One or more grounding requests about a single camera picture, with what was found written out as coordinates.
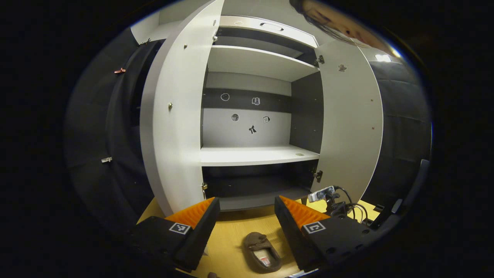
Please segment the slipper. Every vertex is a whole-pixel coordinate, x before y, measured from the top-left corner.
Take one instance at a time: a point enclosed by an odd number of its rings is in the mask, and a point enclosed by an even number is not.
[[[260,271],[275,272],[281,268],[281,258],[265,234],[249,233],[244,239],[248,259],[255,262]]]

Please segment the sticker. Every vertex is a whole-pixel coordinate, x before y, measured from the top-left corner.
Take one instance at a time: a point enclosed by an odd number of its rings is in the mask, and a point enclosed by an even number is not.
[[[255,104],[255,105],[260,105],[261,104],[261,99],[258,98],[258,97],[254,97],[252,99],[252,104]]]
[[[257,132],[257,131],[255,131],[254,126],[252,126],[251,128],[249,128],[249,130],[250,130],[250,134],[254,134],[254,132]]]
[[[341,71],[341,72],[345,72],[345,70],[347,69],[343,64],[339,65],[338,68],[339,68],[338,71]]]
[[[319,221],[304,225],[303,227],[308,233],[319,232],[326,229]]]
[[[171,226],[171,228],[169,230],[172,232],[186,234],[189,229],[190,229],[189,225],[175,223],[175,224],[173,224],[173,226]]]
[[[230,99],[230,95],[227,94],[227,93],[223,93],[221,96],[220,96],[221,100],[222,101],[228,101]]]
[[[267,267],[271,265],[271,262],[269,261],[268,257],[262,257],[260,258],[260,260]]]

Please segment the white shelf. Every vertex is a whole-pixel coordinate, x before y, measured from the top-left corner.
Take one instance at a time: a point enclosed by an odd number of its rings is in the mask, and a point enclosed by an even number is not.
[[[293,82],[319,68],[281,54],[241,46],[212,46],[210,72],[252,74]]]
[[[319,159],[319,154],[292,145],[271,147],[202,147],[202,166],[246,166]]]

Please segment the open cabinet door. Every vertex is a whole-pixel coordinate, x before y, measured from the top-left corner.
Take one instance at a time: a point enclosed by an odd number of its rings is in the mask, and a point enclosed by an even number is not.
[[[151,189],[167,216],[204,200],[201,99],[223,2],[209,1],[182,21],[156,54],[144,85],[142,155]]]
[[[311,191],[328,186],[346,189],[360,200],[371,181],[382,142],[381,95],[374,72],[356,46],[333,41],[315,49],[324,94],[321,155]]]

